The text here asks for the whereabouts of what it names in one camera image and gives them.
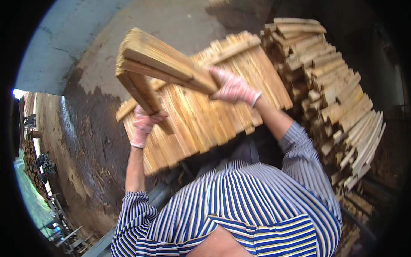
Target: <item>hand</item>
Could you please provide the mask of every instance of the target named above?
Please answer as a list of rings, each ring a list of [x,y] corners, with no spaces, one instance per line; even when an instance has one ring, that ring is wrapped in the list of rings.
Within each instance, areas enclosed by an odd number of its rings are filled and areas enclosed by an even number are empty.
[[[242,101],[253,108],[257,99],[263,94],[261,91],[250,87],[245,79],[240,76],[226,72],[216,66],[209,67],[209,71],[216,82],[221,84],[221,89],[209,96],[210,100],[224,100],[233,104]]]
[[[143,108],[138,104],[134,109],[134,135],[130,144],[134,147],[144,148],[145,141],[153,129],[154,124],[159,123],[168,116],[166,111],[160,111],[159,113],[148,116]]]

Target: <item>concrete wall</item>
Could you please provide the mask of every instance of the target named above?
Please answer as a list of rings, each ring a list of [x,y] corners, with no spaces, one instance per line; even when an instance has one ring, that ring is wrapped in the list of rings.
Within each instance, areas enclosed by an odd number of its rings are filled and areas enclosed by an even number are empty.
[[[62,95],[82,54],[131,0],[57,0],[23,57],[15,88]]]

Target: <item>bundle of wooden sticks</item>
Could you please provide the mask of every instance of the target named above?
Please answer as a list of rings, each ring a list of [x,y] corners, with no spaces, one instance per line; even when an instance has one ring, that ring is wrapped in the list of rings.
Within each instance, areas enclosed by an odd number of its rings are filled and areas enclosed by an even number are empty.
[[[332,185],[350,191],[370,169],[386,124],[325,33],[316,20],[275,18],[261,36]]]

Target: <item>concrete floor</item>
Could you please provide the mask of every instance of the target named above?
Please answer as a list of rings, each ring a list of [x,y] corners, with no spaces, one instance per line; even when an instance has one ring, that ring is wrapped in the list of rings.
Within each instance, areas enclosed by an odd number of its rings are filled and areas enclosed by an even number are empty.
[[[38,124],[47,135],[41,149],[50,151],[59,170],[51,188],[62,192],[74,225],[103,236],[120,212],[130,148],[115,112],[130,95],[115,77],[115,58],[126,31],[139,27],[189,55],[227,33],[258,32],[270,7],[269,0],[238,0],[223,8],[207,0],[132,1],[83,54],[64,97],[37,94]],[[151,178],[148,190],[161,179]]]

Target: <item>stack of wood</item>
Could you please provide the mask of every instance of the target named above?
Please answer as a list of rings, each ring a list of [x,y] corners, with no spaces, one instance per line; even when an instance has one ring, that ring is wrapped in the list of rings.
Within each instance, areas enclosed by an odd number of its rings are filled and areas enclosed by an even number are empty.
[[[208,95],[218,88],[209,80],[205,66],[217,65],[242,76],[252,87],[263,91],[276,109],[293,106],[260,43],[258,36],[244,31],[213,41],[210,47],[188,57],[137,28],[126,34],[119,49],[116,74],[133,98],[122,104],[117,121],[123,121],[131,139],[133,109],[138,102],[148,113],[166,110],[172,132],[153,127],[144,148],[146,175],[223,145],[243,131],[250,134],[263,123],[259,113],[244,103],[209,101]],[[144,75],[154,78],[148,82]],[[162,105],[152,101],[157,101],[156,95],[162,97]]]
[[[36,168],[37,157],[31,133],[27,133],[26,140],[23,142],[23,152],[24,172],[32,181],[37,192],[44,198],[44,201],[47,201],[47,190],[40,179],[40,170]]]
[[[325,33],[316,20],[275,18],[261,36],[332,185],[349,191],[370,169],[386,124]]]

